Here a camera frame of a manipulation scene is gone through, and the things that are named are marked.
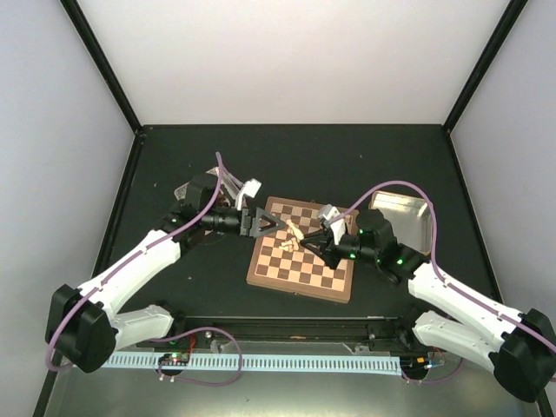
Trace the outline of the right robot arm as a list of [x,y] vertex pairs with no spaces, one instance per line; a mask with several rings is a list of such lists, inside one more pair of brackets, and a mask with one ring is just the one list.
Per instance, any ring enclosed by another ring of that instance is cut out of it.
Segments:
[[391,223],[378,209],[355,217],[351,235],[336,207],[318,218],[321,229],[301,245],[329,268],[340,261],[361,261],[389,280],[407,285],[408,293],[432,309],[394,330],[406,350],[419,345],[440,348],[483,367],[511,395],[534,403],[555,376],[555,331],[550,319],[532,308],[523,313],[473,290],[435,266],[431,257],[398,242]]

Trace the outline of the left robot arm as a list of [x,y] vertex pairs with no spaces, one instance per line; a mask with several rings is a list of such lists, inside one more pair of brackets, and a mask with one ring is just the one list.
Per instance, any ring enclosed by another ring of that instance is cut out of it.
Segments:
[[160,340],[175,347],[185,340],[185,323],[164,306],[154,304],[129,313],[122,308],[208,232],[257,239],[286,227],[264,209],[245,205],[261,187],[256,179],[229,193],[222,190],[224,177],[223,172],[195,176],[172,209],[120,261],[77,288],[62,285],[52,295],[45,334],[49,369],[56,369],[54,353],[91,373],[114,352],[136,343]]

